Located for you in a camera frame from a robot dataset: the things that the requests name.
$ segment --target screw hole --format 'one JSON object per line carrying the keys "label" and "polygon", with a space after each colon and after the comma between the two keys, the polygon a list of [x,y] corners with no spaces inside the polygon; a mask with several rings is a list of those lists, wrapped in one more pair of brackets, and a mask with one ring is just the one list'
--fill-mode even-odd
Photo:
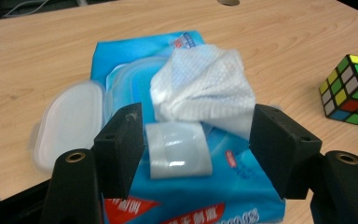
{"label": "screw hole", "polygon": [[235,7],[240,4],[240,0],[217,0],[223,6]]}
{"label": "screw hole", "polygon": [[357,165],[358,164],[358,160],[356,158],[354,158],[352,155],[350,154],[346,154],[346,153],[338,153],[336,155],[337,159],[339,161],[345,162],[347,164],[350,165]]}
{"label": "screw hole", "polygon": [[114,138],[116,138],[116,136],[115,136],[114,134],[112,134],[112,133],[107,134],[107,135],[105,136],[105,139],[114,139]]}
{"label": "screw hole", "polygon": [[78,161],[82,161],[84,158],[86,158],[86,154],[84,154],[83,152],[74,152],[70,155],[68,155],[65,160],[67,162],[78,162]]}
{"label": "screw hole", "polygon": [[300,137],[300,140],[301,140],[301,141],[304,141],[304,142],[309,142],[309,141],[310,141],[310,137],[302,136],[302,137]]}

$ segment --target red label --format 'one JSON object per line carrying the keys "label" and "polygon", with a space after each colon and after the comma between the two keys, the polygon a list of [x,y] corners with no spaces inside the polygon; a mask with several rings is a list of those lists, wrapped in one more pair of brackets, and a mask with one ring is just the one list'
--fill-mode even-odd
{"label": "red label", "polygon": [[172,218],[161,224],[213,224],[220,219],[224,212],[225,204],[219,203]]}
{"label": "red label", "polygon": [[153,207],[159,205],[157,202],[129,197],[127,200],[105,199],[104,208],[112,224],[126,223]]}
{"label": "red label", "polygon": [[235,161],[234,154],[232,153],[231,150],[226,151],[226,159],[228,161],[228,165],[231,168],[236,168],[237,167],[237,162]]}

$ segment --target cable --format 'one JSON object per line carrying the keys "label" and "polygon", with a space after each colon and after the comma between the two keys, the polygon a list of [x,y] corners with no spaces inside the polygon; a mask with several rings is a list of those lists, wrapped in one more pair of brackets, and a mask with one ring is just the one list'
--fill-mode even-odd
{"label": "cable", "polygon": [[[42,6],[44,6],[48,1],[49,0],[31,0],[31,1],[20,3],[20,4],[16,5],[15,7],[13,7],[7,14],[3,15],[3,18],[13,18],[13,17],[20,17],[20,16],[27,16],[27,15],[34,14]],[[42,4],[39,7],[37,7],[35,10],[33,10],[33,11],[26,12],[26,13],[23,13],[23,14],[18,14],[18,15],[10,15],[12,12],[17,10],[19,7],[22,7],[22,6],[28,5],[28,4],[32,4],[32,3],[42,3]]]}

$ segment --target light wood surface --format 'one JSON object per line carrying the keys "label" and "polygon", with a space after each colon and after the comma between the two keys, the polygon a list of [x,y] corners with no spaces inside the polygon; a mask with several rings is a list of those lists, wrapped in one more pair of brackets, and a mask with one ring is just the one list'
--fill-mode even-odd
{"label": "light wood surface", "polygon": [[[324,141],[322,153],[358,155],[358,126],[326,119],[319,85],[358,54],[358,11],[334,0],[126,0],[0,20],[0,198],[49,178],[32,161],[33,127],[53,97],[90,77],[98,41],[198,30],[237,49],[260,104],[282,110]],[[288,201],[283,223],[312,223],[311,192]]]}

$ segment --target rubik's cube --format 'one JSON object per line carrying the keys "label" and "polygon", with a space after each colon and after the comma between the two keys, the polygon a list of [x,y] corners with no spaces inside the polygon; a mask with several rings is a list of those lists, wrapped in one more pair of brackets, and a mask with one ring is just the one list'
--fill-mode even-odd
{"label": "rubik's cube", "polygon": [[358,56],[346,55],[319,91],[328,118],[358,125]]}

